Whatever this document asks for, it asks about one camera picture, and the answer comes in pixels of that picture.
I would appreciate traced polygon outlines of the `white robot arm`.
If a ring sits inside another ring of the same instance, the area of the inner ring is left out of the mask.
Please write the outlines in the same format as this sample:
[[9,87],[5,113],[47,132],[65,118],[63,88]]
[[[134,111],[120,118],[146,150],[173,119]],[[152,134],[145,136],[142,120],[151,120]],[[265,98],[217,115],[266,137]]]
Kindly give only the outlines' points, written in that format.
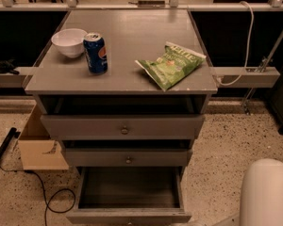
[[283,226],[283,163],[259,159],[241,185],[240,212],[213,226]]

